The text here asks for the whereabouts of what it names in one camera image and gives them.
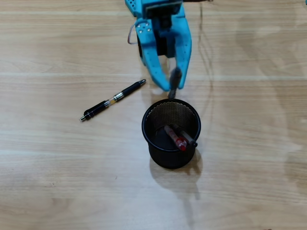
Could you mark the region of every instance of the pen in cup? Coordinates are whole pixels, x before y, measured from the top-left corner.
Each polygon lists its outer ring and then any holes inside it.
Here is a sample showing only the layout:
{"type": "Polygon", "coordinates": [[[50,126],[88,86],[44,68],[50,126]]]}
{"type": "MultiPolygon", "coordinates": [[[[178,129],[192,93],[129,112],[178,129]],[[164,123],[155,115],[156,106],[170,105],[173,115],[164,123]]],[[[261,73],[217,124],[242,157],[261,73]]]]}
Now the pen in cup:
{"type": "Polygon", "coordinates": [[[182,138],[179,138],[170,126],[164,126],[164,130],[171,137],[178,149],[181,151],[186,150],[187,142],[182,138]]]}

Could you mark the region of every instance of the wooden table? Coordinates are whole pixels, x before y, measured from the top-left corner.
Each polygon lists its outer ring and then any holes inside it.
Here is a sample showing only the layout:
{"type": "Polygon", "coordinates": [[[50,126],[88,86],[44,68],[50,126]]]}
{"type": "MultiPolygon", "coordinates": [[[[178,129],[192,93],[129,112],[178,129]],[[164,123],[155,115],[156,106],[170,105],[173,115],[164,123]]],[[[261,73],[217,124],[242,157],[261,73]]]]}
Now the wooden table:
{"type": "Polygon", "coordinates": [[[1,230],[307,229],[304,0],[185,8],[193,48],[178,98],[202,131],[193,161],[171,171],[142,136],[165,93],[127,44],[124,1],[0,0],[1,230]]]}

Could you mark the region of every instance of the mesh cup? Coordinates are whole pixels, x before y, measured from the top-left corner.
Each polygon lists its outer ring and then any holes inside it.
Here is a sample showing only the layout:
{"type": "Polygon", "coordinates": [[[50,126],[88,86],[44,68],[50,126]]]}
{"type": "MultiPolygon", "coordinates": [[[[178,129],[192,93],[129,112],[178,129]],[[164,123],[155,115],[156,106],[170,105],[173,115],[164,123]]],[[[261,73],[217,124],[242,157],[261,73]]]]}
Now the mesh cup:
{"type": "Polygon", "coordinates": [[[198,113],[182,100],[158,101],[146,111],[142,120],[142,132],[152,159],[158,165],[169,169],[183,167],[195,153],[195,148],[189,145],[186,151],[180,151],[166,134],[164,126],[175,124],[195,140],[200,135],[201,120],[198,113]]]}

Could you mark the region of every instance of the wire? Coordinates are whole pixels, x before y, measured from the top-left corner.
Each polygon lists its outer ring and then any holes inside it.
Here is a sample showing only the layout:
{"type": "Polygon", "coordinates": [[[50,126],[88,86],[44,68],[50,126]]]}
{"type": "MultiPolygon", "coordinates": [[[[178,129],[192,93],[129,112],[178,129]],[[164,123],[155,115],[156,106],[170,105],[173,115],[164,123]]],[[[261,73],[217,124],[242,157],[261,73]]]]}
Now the wire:
{"type": "Polygon", "coordinates": [[[130,44],[130,45],[137,44],[137,42],[130,42],[130,37],[131,37],[131,32],[132,32],[133,27],[136,24],[141,24],[141,23],[147,23],[147,20],[136,20],[135,23],[130,27],[129,34],[128,34],[128,44],[130,44]]]}
{"type": "Polygon", "coordinates": [[[130,44],[130,45],[135,45],[135,44],[137,44],[137,42],[133,42],[133,43],[130,42],[131,32],[132,32],[133,27],[135,27],[135,24],[136,24],[136,21],[135,21],[135,23],[130,27],[129,34],[128,34],[128,44],[130,44]]]}

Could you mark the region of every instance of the black pen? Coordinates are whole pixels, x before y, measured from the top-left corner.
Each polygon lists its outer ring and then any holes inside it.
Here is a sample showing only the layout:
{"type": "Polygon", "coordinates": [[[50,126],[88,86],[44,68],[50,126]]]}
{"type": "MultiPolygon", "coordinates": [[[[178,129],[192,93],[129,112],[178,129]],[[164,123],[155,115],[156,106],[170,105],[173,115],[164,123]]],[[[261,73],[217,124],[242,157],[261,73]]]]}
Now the black pen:
{"type": "Polygon", "coordinates": [[[89,119],[93,118],[98,113],[104,111],[105,109],[107,109],[111,105],[115,104],[116,102],[119,102],[124,97],[127,97],[130,94],[132,94],[134,91],[138,90],[145,83],[146,83],[145,79],[138,81],[138,82],[134,83],[133,85],[129,86],[128,88],[124,89],[122,92],[119,92],[114,97],[110,98],[109,100],[103,101],[103,102],[99,103],[98,105],[95,105],[93,108],[86,110],[83,114],[83,117],[80,118],[80,121],[85,121],[85,120],[89,120],[89,119]]]}
{"type": "Polygon", "coordinates": [[[174,99],[176,96],[176,90],[178,88],[178,85],[180,83],[182,77],[182,72],[180,70],[180,68],[176,67],[172,70],[171,74],[170,74],[170,79],[169,79],[169,83],[171,85],[171,90],[168,93],[168,98],[169,99],[174,99]]]}

